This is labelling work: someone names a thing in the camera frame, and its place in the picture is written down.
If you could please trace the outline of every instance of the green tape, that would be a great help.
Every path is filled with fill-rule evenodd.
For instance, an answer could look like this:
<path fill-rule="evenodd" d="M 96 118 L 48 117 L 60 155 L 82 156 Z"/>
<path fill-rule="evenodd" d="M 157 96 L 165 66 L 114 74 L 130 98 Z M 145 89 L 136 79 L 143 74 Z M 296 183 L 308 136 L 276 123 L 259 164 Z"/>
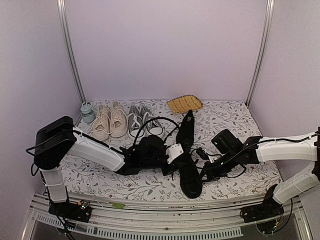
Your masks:
<path fill-rule="evenodd" d="M 110 202 L 112 204 L 112 207 L 116 209 L 123 209 L 125 205 L 123 203 L 117 203 L 117 202 Z"/>

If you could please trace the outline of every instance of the table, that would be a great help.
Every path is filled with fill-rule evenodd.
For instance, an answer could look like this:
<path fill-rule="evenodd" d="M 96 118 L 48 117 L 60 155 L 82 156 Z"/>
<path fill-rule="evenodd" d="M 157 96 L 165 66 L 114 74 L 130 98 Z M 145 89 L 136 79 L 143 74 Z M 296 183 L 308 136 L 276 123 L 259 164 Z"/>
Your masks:
<path fill-rule="evenodd" d="M 220 131 L 229 129 L 237 138 L 244 142 L 248 137 L 261 135 L 257 124 L 249 110 L 242 101 L 217 101 L 203 100 L 203 108 L 193 113 L 195 117 L 194 147 L 202 147 L 212 153 L 218 153 L 211 143 L 211 139 Z M 167 100 L 119 100 L 124 111 L 128 114 L 131 104 L 146 105 L 154 117 L 161 116 L 181 122 L 185 114 L 173 114 L 167 105 Z M 111 107 L 113 101 L 93 101 L 96 111 L 99 105 Z M 160 120 L 166 136 L 174 125 L 165 120 Z M 79 128 L 84 132 L 89 124 L 82 120 Z M 176 132 L 167 140 L 173 144 Z M 107 144 L 128 148 L 133 141 L 126 134 L 120 138 L 110 137 Z M 193 159 L 199 158 L 196 153 Z M 112 199 L 127 199 L 134 201 L 206 201 L 241 198 L 261 195 L 272 185 L 281 181 L 280 173 L 274 162 L 248 164 L 247 171 L 237 178 L 223 177 L 218 181 L 205 183 L 202 194 L 196 199 L 187 198 L 180 188 L 179 171 L 173 176 L 163 176 L 161 169 L 144 169 L 137 175 L 122 176 L 109 171 L 104 166 L 88 161 L 81 157 L 66 155 L 60 163 L 64 183 L 68 191 L 97 197 Z M 236 167 L 229 176 L 236 176 L 243 169 Z"/>

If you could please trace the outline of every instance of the teal jar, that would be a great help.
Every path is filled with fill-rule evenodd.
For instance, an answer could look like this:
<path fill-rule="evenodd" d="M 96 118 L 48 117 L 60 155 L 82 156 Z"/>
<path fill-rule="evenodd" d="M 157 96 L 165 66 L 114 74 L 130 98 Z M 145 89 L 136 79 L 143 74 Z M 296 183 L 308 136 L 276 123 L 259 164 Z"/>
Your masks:
<path fill-rule="evenodd" d="M 96 119 L 95 112 L 92 109 L 92 106 L 89 102 L 85 101 L 80 107 L 81 116 L 85 123 L 92 123 Z"/>

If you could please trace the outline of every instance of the white wall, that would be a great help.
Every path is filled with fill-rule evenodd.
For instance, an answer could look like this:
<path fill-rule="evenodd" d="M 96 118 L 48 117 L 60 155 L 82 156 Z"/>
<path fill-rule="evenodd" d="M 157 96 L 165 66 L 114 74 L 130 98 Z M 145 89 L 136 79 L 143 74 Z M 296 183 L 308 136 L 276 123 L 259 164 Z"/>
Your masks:
<path fill-rule="evenodd" d="M 77 117 L 57 1 L 0 1 L 0 239 L 17 240 L 40 175 L 25 149 L 53 120 Z"/>
<path fill-rule="evenodd" d="M 266 0 L 68 0 L 76 62 L 89 100 L 244 101 Z"/>
<path fill-rule="evenodd" d="M 320 1 L 275 1 L 272 26 L 251 113 L 266 136 L 320 126 Z M 308 162 L 279 161 L 285 179 Z M 313 239 L 320 239 L 320 187 L 301 195 Z"/>

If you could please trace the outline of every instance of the wicker basket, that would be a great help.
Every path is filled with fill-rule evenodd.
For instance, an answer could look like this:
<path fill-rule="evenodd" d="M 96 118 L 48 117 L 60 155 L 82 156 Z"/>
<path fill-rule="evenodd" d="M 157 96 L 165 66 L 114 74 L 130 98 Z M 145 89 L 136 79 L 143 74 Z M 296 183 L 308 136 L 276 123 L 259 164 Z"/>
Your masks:
<path fill-rule="evenodd" d="M 203 107 L 203 103 L 193 95 L 184 95 L 167 102 L 174 114 L 187 113 L 189 110 L 195 111 Z"/>

